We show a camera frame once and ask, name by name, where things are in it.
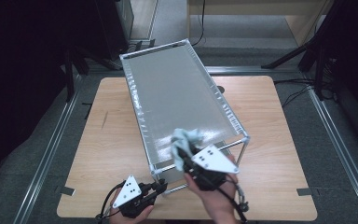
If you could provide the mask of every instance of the cloth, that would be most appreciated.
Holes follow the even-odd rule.
[[[178,154],[178,150],[183,150],[190,158],[193,157],[193,153],[190,150],[190,146],[198,147],[202,142],[203,136],[200,131],[195,129],[193,131],[187,131],[184,129],[175,129],[171,138],[171,153],[173,162],[178,171],[183,171],[183,160]]]

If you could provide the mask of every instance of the wooden tabletop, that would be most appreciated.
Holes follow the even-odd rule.
[[[224,96],[251,136],[239,173],[250,206],[246,217],[314,220],[317,212],[311,196],[297,193],[308,184],[271,78],[213,79],[225,88]],[[239,155],[240,150],[233,147],[231,152]],[[58,215],[95,217],[109,190],[129,175],[138,183],[153,181],[126,80],[108,77],[101,81],[65,185],[76,192],[62,195]],[[158,196],[149,218],[209,219],[200,199],[188,189]]]

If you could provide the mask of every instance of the wooden table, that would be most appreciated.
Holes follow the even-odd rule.
[[[203,0],[187,0],[188,37],[190,15],[201,15],[202,3]],[[284,15],[300,46],[313,34],[318,20],[332,3],[333,0],[207,0],[205,15]]]
[[[239,174],[251,220],[314,220],[311,196],[298,196],[308,187],[288,129],[277,92],[270,77],[214,77],[251,141]],[[239,155],[241,147],[231,152]],[[116,184],[134,175],[138,182],[153,181],[133,112],[126,80],[102,80],[62,195],[60,217],[95,217],[104,197]],[[209,219],[188,189],[159,196],[153,219]]]

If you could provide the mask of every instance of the hand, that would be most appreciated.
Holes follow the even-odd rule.
[[[113,197],[113,200],[110,204],[113,204],[113,202],[115,201],[116,197],[118,196],[118,194],[120,193],[121,189],[117,189],[115,192],[115,196]],[[150,213],[153,210],[153,205],[147,206],[144,211],[142,211],[142,213],[136,217],[136,218],[129,218],[129,217],[124,217],[121,215],[121,213],[117,213],[114,216],[111,216],[109,218],[109,224],[136,224],[138,222],[141,222],[145,219],[147,219],[147,217],[150,215]],[[116,213],[118,211],[118,208],[113,208],[111,207],[110,209],[110,215]]]
[[[234,156],[228,155],[228,158],[234,161]],[[238,183],[238,178],[236,175],[229,174],[227,180],[234,181]],[[185,180],[188,184],[188,188],[197,194],[205,207],[208,215],[213,219],[215,223],[237,223],[238,221],[234,216],[234,207],[230,201],[219,191],[202,191],[194,182],[193,177],[190,174],[185,174]],[[227,195],[234,199],[236,187],[231,182],[226,182],[220,186],[220,189],[223,190]]]

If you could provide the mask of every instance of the metal rail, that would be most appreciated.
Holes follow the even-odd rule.
[[[358,196],[358,168],[351,157],[351,153],[348,151],[345,146],[344,141],[339,134],[336,125],[330,117],[330,114],[325,106],[325,103],[320,101],[318,96],[314,91],[309,91],[310,98],[315,105],[316,110],[318,111],[319,116],[321,117],[324,127],[327,130],[327,133],[330,136],[330,139],[333,143],[334,149],[338,154],[338,157],[344,167],[349,180],[353,186],[354,191]]]
[[[205,66],[210,75],[241,76],[246,74],[267,74],[267,73],[298,73],[296,65],[280,66],[275,69],[263,69],[260,66]]]
[[[27,189],[26,195],[21,203],[21,207],[13,221],[14,224],[27,223],[28,218],[31,215],[31,212],[34,208],[34,203],[37,199],[37,196],[39,195],[40,190],[42,189],[42,185],[46,179],[46,175],[50,168],[51,162],[54,159],[54,154],[57,150],[57,146],[60,143],[62,134],[65,130],[66,124],[68,123],[68,119],[70,118],[74,109],[82,82],[83,78],[80,75],[77,75],[75,83],[77,87],[76,92],[72,97],[71,101],[66,103],[65,108],[62,111],[62,114],[53,132],[53,135],[48,142],[46,151],[34,174],[34,178]]]

